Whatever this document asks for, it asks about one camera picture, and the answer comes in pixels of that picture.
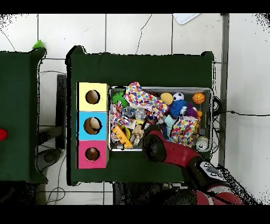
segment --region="dark green table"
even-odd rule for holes
[[[116,55],[86,54],[74,46],[66,56],[67,65],[67,182],[167,182],[184,180],[176,166],[148,161],[143,152],[110,152],[106,169],[76,169],[76,83],[100,82],[125,86],[212,88],[213,54],[201,55]]]
[[[37,69],[45,49],[0,52],[0,181],[46,183],[35,166],[37,153]]]

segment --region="pink box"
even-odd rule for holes
[[[79,169],[102,169],[106,168],[109,160],[108,141],[79,141]],[[85,152],[88,148],[96,148],[99,157],[95,161],[86,158]]]

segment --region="can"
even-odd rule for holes
[[[208,138],[201,136],[196,139],[196,150],[204,151],[208,147]]]

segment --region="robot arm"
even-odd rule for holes
[[[186,181],[196,191],[197,204],[244,204],[232,188],[236,181],[225,178],[225,169],[216,169],[192,148],[165,140],[158,127],[146,133],[143,149],[152,161],[184,169]]]

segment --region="confetti paper bag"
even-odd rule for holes
[[[195,117],[183,116],[183,119],[180,117],[177,118],[174,126],[171,131],[171,138],[179,144],[191,147],[193,144],[193,139],[191,138],[192,134],[195,131],[195,126],[198,119]]]

